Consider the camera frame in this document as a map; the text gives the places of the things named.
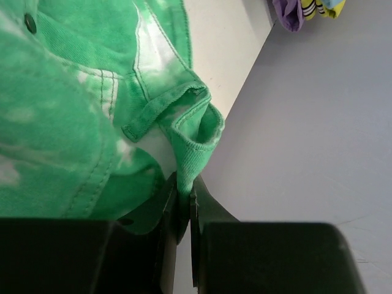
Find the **yellow fabric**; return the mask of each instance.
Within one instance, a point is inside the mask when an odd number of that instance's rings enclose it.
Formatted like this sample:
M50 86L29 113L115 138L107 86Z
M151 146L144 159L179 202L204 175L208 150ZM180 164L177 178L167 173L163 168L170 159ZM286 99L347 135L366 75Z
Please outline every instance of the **yellow fabric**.
M315 0L301 0L302 12L306 20L311 20L316 14Z
M301 0L301 7L306 20L314 18L316 11L318 11L322 17L337 18L341 14L344 4L345 0L332 9L328 9L321 0Z
M330 18L334 18L334 19L337 18L341 14L344 4L345 4L345 0L340 2L337 6L333 7L332 9L328 9L324 6L324 4L322 4L324 11L325 11L325 14L322 16L330 17Z

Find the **seam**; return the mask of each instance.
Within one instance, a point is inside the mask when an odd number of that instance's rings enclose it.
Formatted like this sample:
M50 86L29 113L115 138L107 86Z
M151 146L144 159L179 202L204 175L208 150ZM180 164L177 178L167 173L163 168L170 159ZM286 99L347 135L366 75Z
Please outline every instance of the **seam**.
M149 120L149 121L151 121L151 123L149 124L149 126L146 129L148 130L154 122L157 122L157 118L159 117L159 115L161 115L168 107L170 107L171 104L175 103L176 101L178 101L178 99L182 98L184 93L188 92L191 89L204 89L205 88L205 87L201 87L201 86L196 87L196 86L193 85L193 83L194 83L194 81L190 81L190 82L184 83L184 84L182 84L180 86L177 86L177 87L175 87L173 89L169 89L169 90L163 92L162 94L156 96L153 100L162 100L162 97L167 96L168 94L172 94L173 96L179 96L179 97L177 97L171 103L165 104L165 108L162 111L160 111L160 113L155 117L155 119L154 120ZM144 111L146 108L151 109L150 103L152 103L153 100L149 101L143 107L142 111ZM141 118L141 114L140 113L136 116L135 119L138 119L138 118ZM125 128L129 130L130 134L134 137L134 139L139 140L142 136L144 136L144 134L140 135L140 130L137 130L136 132L134 132L134 131L132 131L130 129L131 127L133 127L135 119L133 119L128 125L126 125Z
M123 126L122 129L126 132L128 132L131 136L133 140L138 140L140 137L136 136L135 132L132 130L131 126Z
M181 63L181 65L184 67L184 69L189 72L195 79L200 80L199 77L192 71L189 70L188 66L185 64L185 62L183 61L183 59L180 57L180 55L178 54L177 50L174 48L172 42L170 41L170 39L168 39L168 37L166 36L166 33L164 32L164 30L162 29L162 27L160 26L155 13L152 11L152 9L150 8L150 6L148 5L148 3L146 1L144 1L146 4L146 7L149 11L149 13L151 14L152 18L155 21L156 26L159 28L160 33L165 37L166 42L168 43L168 45L170 46L171 50L174 52L175 56L177 57L177 60Z
M140 38L139 38L139 31L142 25L142 22L144 22L144 18L140 13L139 8L137 7L137 5L134 3L134 6L136 8L136 12L137 12L137 16L138 16L138 22L137 22L137 26L136 26L136 30L135 30L135 34L137 35L136 37L136 57L135 57L135 64L134 64L134 72L135 72L135 76L140 84L141 90L144 93L144 100L146 102L149 102L149 92L148 92L148 88L143 80L143 77L141 75L141 71L139 68L139 64L140 64Z
M86 213L88 213L89 209L91 208L91 205L93 204L94 200L97 198L97 196L98 196L98 194L99 194L99 191L100 191L100 188L102 187L102 184L104 183L106 177L107 177L108 174L109 174L109 171L110 171L111 166L112 166L112 164L113 164L113 158L114 158L114 156L115 156L114 153L112 153L111 156L110 156L110 160L109 160L108 167L107 167L106 170L105 170L104 176L103 176L102 179L100 180L100 182L99 182L99 184L98 184L98 186L97 186L97 189L94 191L93 195L91 196L90 201L88 202L88 204L87 204L87 206L86 206L86 208L85 208L85 212L86 212Z
M93 75L93 76L95 76L95 77L101 77L101 76L102 76L102 74L99 75L99 74L97 74L97 73L92 72L93 70L102 71L102 69L95 69L95 68L93 68L93 67L84 66L84 65L82 65L82 64L73 62L73 61L71 61L71 60L69 60L69 59L65 59L65 58L63 58L63 57L60 57L60 56L58 56L58 55L55 55L54 53L52 53L51 51L49 51L49 50L47 50L47 49L45 49L45 52L46 52L46 54L48 54L51 58L53 58L55 61L59 62L59 63L62 64L63 66L74 67L74 68L80 70L81 72L84 72L84 73L86 73L86 74L88 74L88 75ZM104 71L105 71L105 72L108 72L108 73L104 73L104 74L103 74L103 76L104 76L105 78L111 78L111 77L112 77L112 76L109 74L109 73L112 73L112 72L113 72L112 70L106 70L106 69L104 69ZM115 77L114 79L116 79L116 80L125 80L125 78L124 78L122 75L118 75L118 76Z
M111 72L111 80L113 82L111 86L111 101L110 101L110 107L109 107L109 119L111 119L111 108L113 107L113 94L115 93L115 74Z
M179 119L180 121L178 121L178 122L175 124L175 127L179 129L179 128L184 124L184 122L185 122L186 119L188 119L188 118L189 118L190 116L192 116L195 112L199 111L201 108L203 108L205 105L208 105L208 104L209 104L209 102L200 104L198 107L196 107L195 109L193 109L192 111L190 111L188 114L184 115L182 118ZM218 125L220 126L221 124L222 124L222 120L220 119ZM216 131L215 131L215 133L214 133L214 135L213 135L213 137L215 138L216 135L217 135L218 133L219 133L219 128L217 127L217 128L216 128ZM182 138L182 135L179 133L179 130L178 130L178 131L175 130L175 135L177 135L177 137L180 137L181 139L183 139L183 138ZM207 143L197 143L197 142L189 142L189 140L183 140L183 141L184 141L185 145L186 145L189 149L194 150L194 151L209 152L209 151L213 150L213 149L215 148L215 146L216 146L216 144L211 144L211 142L207 142ZM196 147L196 146L193 146L192 143L193 143L193 144L200 144L201 146L200 146L200 147Z
M87 183L89 182L89 180L91 179L92 175L95 173L95 171L97 170L101 160L102 160L102 156L104 155L104 136L102 135L102 119L99 119L99 129L100 129L100 139L101 139L101 144L100 144L100 153L99 153L99 157L98 157L98 161L97 164L94 166L94 168L91 170L89 176L87 177L86 181L79 187L79 189L77 190L77 193L72 197L72 201L70 204L70 207L68 208L68 210L66 211L66 213L64 214L64 217L67 217L70 212L72 211L72 209L74 208L77 199L80 197L80 193L85 189L85 187L87 186Z
M192 45L190 42L190 32L189 32L189 17L185 9L184 1L181 1L181 8L183 10L184 21L185 21L185 28L186 28L186 36L187 36L187 49L188 49L188 67L193 68L193 60L192 60Z
M100 107L102 110L103 109L103 103L104 103L104 72L102 71L102 69L100 70L101 72L101 76L100 76Z

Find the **black plastic object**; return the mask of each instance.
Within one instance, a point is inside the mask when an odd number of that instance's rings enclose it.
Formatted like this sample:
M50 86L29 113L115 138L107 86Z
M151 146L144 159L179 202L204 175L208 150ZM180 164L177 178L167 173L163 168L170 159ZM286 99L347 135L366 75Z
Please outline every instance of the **black plastic object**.
M365 293L347 242L333 225L238 222L201 178L190 203L199 294Z
M1 219L0 293L172 293L175 185L119 222Z
M189 209L199 294L364 293L332 225L239 222L201 177ZM0 219L0 293L171 294L180 222L175 174L119 221Z

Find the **white surface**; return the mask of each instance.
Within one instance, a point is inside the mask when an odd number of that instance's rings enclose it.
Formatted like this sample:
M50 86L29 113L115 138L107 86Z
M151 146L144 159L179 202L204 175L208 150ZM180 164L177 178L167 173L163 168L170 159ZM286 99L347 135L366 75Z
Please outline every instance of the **white surface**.
M338 225L371 294L392 293L391 11L346 1L298 34L277 24L203 172L240 219Z
M226 118L270 30L266 0L185 0L194 70Z

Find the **colorful fabric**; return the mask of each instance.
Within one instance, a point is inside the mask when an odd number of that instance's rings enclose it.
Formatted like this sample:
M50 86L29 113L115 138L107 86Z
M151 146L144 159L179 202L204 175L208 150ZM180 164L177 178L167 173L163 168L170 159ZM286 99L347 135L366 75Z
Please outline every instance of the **colorful fabric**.
M273 0L276 15L282 26L290 32L298 32L304 23L300 0Z
M321 0L323 2L324 6L328 9L332 9L338 4L340 4L343 0Z
M311 20L316 15L316 11L322 17L337 18L342 12L344 4L345 0L332 9L328 9L321 0L301 0L302 11L306 20Z
M176 170L187 219L224 120L181 0L0 0L0 51L0 216L117 219Z

